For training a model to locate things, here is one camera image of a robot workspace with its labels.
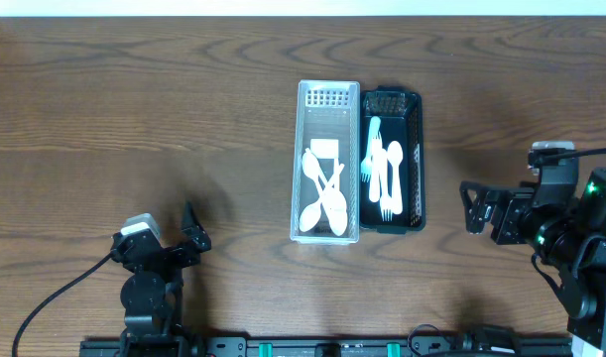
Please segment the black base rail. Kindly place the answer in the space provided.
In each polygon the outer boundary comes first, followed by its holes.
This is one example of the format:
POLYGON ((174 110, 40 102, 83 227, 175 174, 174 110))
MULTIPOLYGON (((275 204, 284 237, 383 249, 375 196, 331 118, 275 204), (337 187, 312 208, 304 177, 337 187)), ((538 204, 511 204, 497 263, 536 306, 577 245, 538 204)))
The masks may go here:
POLYGON ((350 356, 513 356, 566 357, 572 354, 568 337, 524 336, 512 329, 479 326, 467 332, 441 332, 420 325, 403 338, 245 338, 219 336, 135 338, 122 334, 116 340, 86 340, 80 356, 185 356, 185 357, 350 357, 350 356))

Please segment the white label in basket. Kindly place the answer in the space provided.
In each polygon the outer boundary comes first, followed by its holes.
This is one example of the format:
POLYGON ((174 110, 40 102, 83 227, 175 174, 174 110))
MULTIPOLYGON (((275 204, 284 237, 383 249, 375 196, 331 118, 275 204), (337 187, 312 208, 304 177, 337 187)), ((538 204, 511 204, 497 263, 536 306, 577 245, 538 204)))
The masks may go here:
POLYGON ((311 139, 309 149, 318 159, 337 160, 339 158, 339 141, 337 139, 311 139))

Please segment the white fork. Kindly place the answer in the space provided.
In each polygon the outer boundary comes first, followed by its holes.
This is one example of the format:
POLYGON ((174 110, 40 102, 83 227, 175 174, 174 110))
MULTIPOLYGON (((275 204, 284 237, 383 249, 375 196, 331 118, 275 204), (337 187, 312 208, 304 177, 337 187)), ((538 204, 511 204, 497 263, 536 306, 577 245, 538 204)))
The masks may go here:
POLYGON ((385 158, 383 153, 383 142, 381 133, 378 132, 372 141, 372 175, 369 184, 369 200, 373 203, 378 202, 381 197, 381 167, 382 160, 385 158))
POLYGON ((382 220, 389 222, 392 219, 391 196, 388 189, 388 160, 387 151, 381 149, 379 151, 379 179, 381 188, 380 207, 382 220))

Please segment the pale blue fork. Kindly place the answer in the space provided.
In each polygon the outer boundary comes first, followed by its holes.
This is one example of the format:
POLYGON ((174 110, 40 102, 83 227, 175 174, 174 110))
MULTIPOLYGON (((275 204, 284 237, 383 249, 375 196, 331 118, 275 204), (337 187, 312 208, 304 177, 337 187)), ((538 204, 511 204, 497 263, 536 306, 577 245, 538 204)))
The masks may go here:
POLYGON ((363 182, 368 182, 371 178, 372 167, 373 167, 372 143, 373 143, 373 139, 379 133, 380 125, 381 125, 380 117, 373 116, 369 122, 369 127, 368 127, 368 137, 367 137, 367 141, 366 141, 365 157, 362 160, 361 165, 360 165, 361 180, 363 182))

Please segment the white spoon horizontal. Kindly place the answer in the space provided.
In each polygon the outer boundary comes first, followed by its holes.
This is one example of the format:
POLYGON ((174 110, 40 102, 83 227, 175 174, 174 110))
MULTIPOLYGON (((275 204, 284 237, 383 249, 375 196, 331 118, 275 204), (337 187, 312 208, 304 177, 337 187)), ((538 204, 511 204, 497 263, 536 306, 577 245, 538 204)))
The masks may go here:
POLYGON ((322 202, 322 207, 325 210, 327 219, 328 219, 328 223, 330 226, 330 229, 332 231, 332 233, 336 236, 341 236, 344 234, 344 232, 346 231, 347 228, 347 222, 348 222, 348 215, 347 215, 347 208, 345 211, 331 211, 327 204, 325 203, 325 198, 322 202))

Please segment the white spoon pointing down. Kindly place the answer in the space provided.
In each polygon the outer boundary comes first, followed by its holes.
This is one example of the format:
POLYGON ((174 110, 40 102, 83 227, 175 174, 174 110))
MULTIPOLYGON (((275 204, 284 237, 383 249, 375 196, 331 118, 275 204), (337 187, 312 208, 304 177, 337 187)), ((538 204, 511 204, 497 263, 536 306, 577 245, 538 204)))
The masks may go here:
POLYGON ((340 191, 340 176, 344 169, 343 164, 339 164, 331 177, 333 185, 326 194, 325 203, 331 211, 345 211, 347 208, 346 198, 340 191))

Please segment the clear plastic basket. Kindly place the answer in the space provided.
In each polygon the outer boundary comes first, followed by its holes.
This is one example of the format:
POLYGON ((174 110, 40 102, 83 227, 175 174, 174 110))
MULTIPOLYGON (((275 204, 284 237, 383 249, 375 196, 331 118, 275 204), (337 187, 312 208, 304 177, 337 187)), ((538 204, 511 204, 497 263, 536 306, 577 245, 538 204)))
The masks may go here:
POLYGON ((300 244, 349 245, 359 240, 359 94, 356 81, 304 79, 299 83, 295 127, 290 238, 300 244), (318 159, 329 180, 339 164, 340 191, 347 203, 348 222, 343 235, 332 233, 323 207, 318 223, 301 232, 303 210, 319 198, 315 184, 303 173, 303 153, 311 139, 337 139, 339 158, 318 159))

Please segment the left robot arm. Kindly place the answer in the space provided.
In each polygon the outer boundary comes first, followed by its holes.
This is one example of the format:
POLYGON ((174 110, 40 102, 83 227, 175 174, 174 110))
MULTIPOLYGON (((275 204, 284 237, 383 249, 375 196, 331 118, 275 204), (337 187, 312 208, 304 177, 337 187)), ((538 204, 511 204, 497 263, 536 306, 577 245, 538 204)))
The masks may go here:
POLYGON ((120 300, 126 329, 135 337, 193 340, 182 326, 182 270, 200 263, 200 255, 211 249, 211 240, 190 202, 183 209, 181 232, 183 241, 163 247, 160 226, 151 214, 143 213, 127 219, 113 235, 112 260, 132 273, 120 300))

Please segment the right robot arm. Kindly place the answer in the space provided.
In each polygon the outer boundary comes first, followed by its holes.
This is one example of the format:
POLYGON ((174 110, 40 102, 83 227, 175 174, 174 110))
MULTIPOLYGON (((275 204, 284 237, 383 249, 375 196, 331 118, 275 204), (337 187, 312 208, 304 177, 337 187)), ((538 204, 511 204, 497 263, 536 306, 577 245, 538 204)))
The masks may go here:
POLYGON ((468 232, 487 224, 498 245, 528 244, 535 267, 556 268, 545 280, 568 315, 567 329, 606 354, 606 167, 594 169, 574 193, 587 151, 568 141, 532 144, 528 167, 537 181, 516 187, 464 181, 459 187, 468 232))

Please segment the black plastic basket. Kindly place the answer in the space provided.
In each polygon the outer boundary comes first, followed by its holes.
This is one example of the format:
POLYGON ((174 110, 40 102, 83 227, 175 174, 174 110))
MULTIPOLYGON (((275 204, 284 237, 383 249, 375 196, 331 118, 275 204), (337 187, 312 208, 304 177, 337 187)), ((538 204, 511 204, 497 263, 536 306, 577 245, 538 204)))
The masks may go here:
MULTIPOLYGON (((364 91, 360 99, 360 165, 365 157, 369 122, 379 116, 383 149, 387 151, 392 141, 398 141, 404 158, 400 165, 400 179, 403 197, 403 212, 384 222, 380 200, 369 200, 369 184, 361 180, 359 221, 364 229, 374 229, 379 233, 404 234, 420 231, 425 226, 424 193, 424 138, 422 99, 402 87, 380 86, 364 91)), ((392 167, 388 162, 388 189, 392 195, 392 167)))

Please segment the white plastic spoon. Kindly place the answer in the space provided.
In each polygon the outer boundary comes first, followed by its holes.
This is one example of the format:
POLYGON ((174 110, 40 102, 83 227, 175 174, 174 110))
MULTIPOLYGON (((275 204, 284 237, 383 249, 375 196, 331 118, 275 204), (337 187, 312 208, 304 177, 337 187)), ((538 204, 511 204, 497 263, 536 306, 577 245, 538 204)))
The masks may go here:
MULTIPOLYGON (((326 195, 326 190, 331 188, 333 185, 332 179, 330 178, 328 181, 328 188, 326 188, 324 190, 324 193, 326 195)), ((321 205, 322 205, 323 200, 318 200, 310 205, 308 205, 302 212, 301 217, 300 217, 300 221, 299 221, 299 228, 301 232, 307 232, 309 231, 311 228, 313 228, 319 221, 320 216, 321 216, 321 205)))

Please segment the white spoon group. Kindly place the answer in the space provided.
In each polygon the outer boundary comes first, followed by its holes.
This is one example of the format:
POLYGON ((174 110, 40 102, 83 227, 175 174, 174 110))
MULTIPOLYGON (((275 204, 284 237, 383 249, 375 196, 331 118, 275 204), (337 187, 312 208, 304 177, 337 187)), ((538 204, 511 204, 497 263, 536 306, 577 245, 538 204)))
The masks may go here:
POLYGON ((392 141, 387 149, 387 160, 392 167, 391 199, 392 212, 399 215, 403 212, 403 197, 400 179, 400 165, 404 154, 401 144, 398 141, 392 141))

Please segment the white spoon diagonal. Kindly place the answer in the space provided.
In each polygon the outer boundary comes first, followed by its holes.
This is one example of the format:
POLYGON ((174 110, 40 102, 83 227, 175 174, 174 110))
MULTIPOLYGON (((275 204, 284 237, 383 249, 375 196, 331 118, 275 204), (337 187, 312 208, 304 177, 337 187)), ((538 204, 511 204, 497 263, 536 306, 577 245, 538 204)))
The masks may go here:
POLYGON ((317 157, 306 149, 303 153, 303 173, 315 184, 319 200, 324 200, 324 190, 328 188, 328 180, 320 167, 317 157))

